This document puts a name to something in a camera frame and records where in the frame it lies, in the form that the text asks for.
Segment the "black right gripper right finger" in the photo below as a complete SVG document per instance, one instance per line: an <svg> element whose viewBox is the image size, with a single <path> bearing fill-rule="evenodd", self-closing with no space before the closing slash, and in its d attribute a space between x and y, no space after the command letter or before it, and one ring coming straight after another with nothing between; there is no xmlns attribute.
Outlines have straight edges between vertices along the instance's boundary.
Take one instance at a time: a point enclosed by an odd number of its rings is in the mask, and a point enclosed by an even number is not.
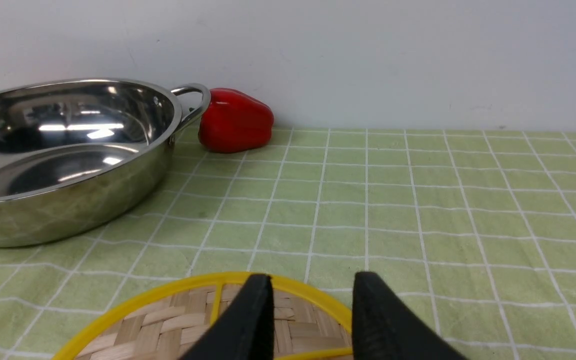
<svg viewBox="0 0 576 360"><path fill-rule="evenodd" d="M372 271L355 273L351 342L355 360L464 360Z"/></svg>

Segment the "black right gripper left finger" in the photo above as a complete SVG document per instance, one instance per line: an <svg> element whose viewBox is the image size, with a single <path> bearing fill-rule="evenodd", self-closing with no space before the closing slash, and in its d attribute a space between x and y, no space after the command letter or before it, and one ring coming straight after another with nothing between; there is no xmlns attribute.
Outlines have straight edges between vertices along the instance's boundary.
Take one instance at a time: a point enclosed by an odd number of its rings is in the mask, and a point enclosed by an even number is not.
<svg viewBox="0 0 576 360"><path fill-rule="evenodd" d="M274 289L271 277L250 275L224 313L182 360L272 360Z"/></svg>

